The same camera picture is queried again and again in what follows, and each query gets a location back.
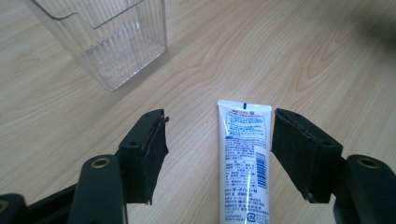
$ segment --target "transparent plastic bin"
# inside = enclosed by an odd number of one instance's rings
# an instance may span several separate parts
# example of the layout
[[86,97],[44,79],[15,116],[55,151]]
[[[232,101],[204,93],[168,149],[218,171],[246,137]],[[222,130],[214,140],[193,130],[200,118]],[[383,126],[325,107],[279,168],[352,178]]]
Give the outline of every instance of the transparent plastic bin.
[[166,51],[163,0],[23,1],[109,91]]

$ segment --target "barcode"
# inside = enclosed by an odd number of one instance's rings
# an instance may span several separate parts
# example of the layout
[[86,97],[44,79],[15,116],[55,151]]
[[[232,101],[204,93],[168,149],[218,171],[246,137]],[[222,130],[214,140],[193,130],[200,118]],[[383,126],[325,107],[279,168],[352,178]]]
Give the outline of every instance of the barcode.
[[257,181],[260,188],[267,189],[267,177],[265,176],[265,156],[256,152]]

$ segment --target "wooden table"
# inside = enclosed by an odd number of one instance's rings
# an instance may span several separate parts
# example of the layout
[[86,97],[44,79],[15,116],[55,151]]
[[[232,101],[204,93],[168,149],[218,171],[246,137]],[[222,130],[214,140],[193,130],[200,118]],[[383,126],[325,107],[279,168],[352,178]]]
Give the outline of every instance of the wooden table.
[[[170,150],[153,205],[130,223],[219,222],[218,99],[304,115],[396,170],[396,1],[166,0],[169,50],[120,89],[102,89],[22,1],[0,3],[0,194],[30,204],[114,153],[164,108]],[[273,223],[334,223],[271,155]]]

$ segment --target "white tube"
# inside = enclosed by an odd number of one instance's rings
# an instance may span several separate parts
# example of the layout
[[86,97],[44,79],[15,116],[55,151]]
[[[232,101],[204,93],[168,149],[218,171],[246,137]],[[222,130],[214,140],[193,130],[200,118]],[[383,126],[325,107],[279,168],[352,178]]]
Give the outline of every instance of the white tube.
[[218,101],[220,223],[269,223],[272,107]]

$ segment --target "wood grain pattern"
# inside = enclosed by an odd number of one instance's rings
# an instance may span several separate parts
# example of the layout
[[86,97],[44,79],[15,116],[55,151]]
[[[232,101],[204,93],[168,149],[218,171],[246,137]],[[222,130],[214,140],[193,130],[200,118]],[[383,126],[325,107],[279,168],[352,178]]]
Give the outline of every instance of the wood grain pattern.
[[[300,113],[344,147],[396,170],[396,2],[169,0],[169,50],[114,92],[78,67],[21,1],[0,3],[0,194],[28,203],[114,153],[138,118],[164,108],[166,157],[152,206],[130,223],[218,223],[216,101]],[[334,223],[271,155],[273,223]]]

